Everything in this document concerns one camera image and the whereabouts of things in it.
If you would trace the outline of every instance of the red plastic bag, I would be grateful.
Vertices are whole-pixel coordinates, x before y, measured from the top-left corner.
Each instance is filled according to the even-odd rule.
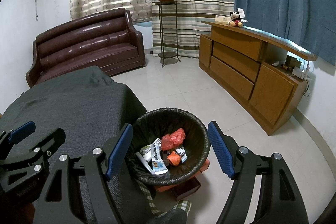
[[[170,164],[174,166],[178,166],[181,162],[181,156],[177,154],[175,151],[173,151],[170,155],[168,155],[168,160]]]
[[[181,143],[183,143],[184,138],[185,133],[183,128],[179,128],[173,134],[170,135],[170,140],[174,143],[174,147],[179,146]]]
[[[175,144],[170,138],[170,134],[164,135],[161,139],[161,149],[162,151],[174,148]]]

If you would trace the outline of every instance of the brown leather sofa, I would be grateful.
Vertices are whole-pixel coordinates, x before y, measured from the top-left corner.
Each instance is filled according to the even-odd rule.
[[[142,33],[124,8],[78,18],[36,37],[29,87],[59,75],[98,66],[108,76],[145,66]]]

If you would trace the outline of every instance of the wooden cabinet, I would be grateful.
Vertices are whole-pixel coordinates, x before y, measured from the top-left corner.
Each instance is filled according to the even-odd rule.
[[[250,104],[268,122],[275,124],[294,88],[293,83],[261,65]]]
[[[211,51],[212,40],[205,35],[201,35],[199,39],[199,61],[206,68],[210,68]]]
[[[210,37],[201,35],[199,67],[272,135],[290,119],[307,82],[270,64],[285,60],[287,51],[308,61],[315,61],[317,56],[256,29],[203,23],[212,27]]]

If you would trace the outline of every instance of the sofa armrest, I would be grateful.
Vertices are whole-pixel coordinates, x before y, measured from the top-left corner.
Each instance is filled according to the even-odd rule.
[[[130,44],[138,48],[140,64],[144,66],[146,64],[146,61],[145,61],[145,51],[143,48],[142,33],[134,28],[129,10],[125,10],[125,17]]]
[[[40,64],[40,58],[37,52],[36,41],[33,42],[33,57],[34,57],[33,64],[30,70],[26,73],[26,80],[30,88],[32,88],[36,84],[36,82],[41,76],[41,72],[43,71]]]

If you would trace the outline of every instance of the green checkered cloth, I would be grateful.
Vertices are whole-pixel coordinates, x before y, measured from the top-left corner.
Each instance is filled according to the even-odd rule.
[[[146,195],[147,197],[147,200],[148,200],[148,203],[149,203],[149,206],[151,208],[151,211],[154,215],[156,216],[164,216],[166,213],[168,212],[163,212],[163,211],[160,211],[156,208],[155,204],[154,204],[154,201],[153,201],[153,198],[152,198],[152,195],[151,195],[151,192],[148,190],[148,188],[146,187],[146,185],[144,185],[141,181],[137,180],[136,181],[141,189],[141,191]],[[185,211],[187,213],[187,216],[190,212],[190,208],[191,208],[191,201],[189,200],[180,200],[173,208],[172,210],[175,210],[175,209],[181,209],[183,211]]]

